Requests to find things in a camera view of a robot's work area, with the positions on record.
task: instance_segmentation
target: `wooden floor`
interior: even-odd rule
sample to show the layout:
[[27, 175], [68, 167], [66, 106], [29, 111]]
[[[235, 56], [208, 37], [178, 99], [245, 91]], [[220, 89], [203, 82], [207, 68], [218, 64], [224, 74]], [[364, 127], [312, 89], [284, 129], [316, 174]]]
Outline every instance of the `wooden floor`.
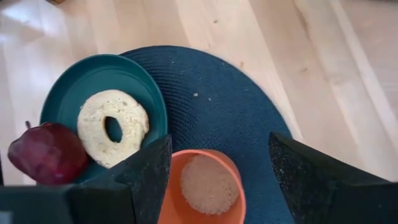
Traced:
[[[277, 105], [295, 139], [398, 180], [398, 4], [371, 0], [0, 2], [0, 151], [39, 122], [71, 64], [181, 45], [219, 56]], [[6, 184], [31, 183], [8, 161]]]

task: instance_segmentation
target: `woven placemat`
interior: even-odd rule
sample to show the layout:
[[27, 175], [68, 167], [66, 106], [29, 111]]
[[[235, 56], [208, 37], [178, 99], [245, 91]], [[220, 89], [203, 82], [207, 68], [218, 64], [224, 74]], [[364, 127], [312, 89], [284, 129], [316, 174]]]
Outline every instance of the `woven placemat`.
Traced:
[[245, 223], [293, 223], [272, 171], [271, 131], [290, 135], [271, 100], [245, 74], [204, 52], [173, 46], [123, 53], [158, 84], [167, 107], [174, 152], [217, 149], [242, 176]]

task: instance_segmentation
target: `apple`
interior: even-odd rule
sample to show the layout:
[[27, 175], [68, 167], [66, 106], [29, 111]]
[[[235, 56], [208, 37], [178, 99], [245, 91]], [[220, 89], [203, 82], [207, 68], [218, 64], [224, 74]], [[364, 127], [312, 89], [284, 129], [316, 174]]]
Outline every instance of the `apple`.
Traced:
[[72, 182], [88, 164], [88, 155], [79, 137], [59, 123], [31, 128], [11, 143], [8, 158], [20, 171], [44, 185]]

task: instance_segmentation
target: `green plate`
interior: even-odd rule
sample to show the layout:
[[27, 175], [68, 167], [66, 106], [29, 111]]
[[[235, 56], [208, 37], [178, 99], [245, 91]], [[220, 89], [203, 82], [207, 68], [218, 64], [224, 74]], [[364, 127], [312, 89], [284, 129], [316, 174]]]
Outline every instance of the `green plate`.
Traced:
[[[119, 55], [94, 55], [68, 68], [51, 88], [40, 123], [61, 123], [77, 133], [80, 107], [90, 96], [104, 90], [121, 90], [134, 97], [147, 111], [150, 130], [141, 147], [167, 134], [166, 107], [159, 87], [141, 66]], [[115, 119], [106, 120], [106, 131], [110, 139], [120, 141], [121, 130]], [[105, 170], [91, 161], [76, 182]]]

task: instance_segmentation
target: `blue rug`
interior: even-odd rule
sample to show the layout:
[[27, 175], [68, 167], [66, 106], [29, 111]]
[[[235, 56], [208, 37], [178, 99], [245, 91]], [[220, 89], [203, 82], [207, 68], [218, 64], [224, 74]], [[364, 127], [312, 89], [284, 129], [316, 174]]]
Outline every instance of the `blue rug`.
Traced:
[[237, 165], [245, 223], [293, 223], [272, 171], [271, 131], [290, 136], [271, 100], [237, 68], [204, 52], [173, 46], [123, 53], [152, 75], [166, 102], [173, 150], [217, 149]]

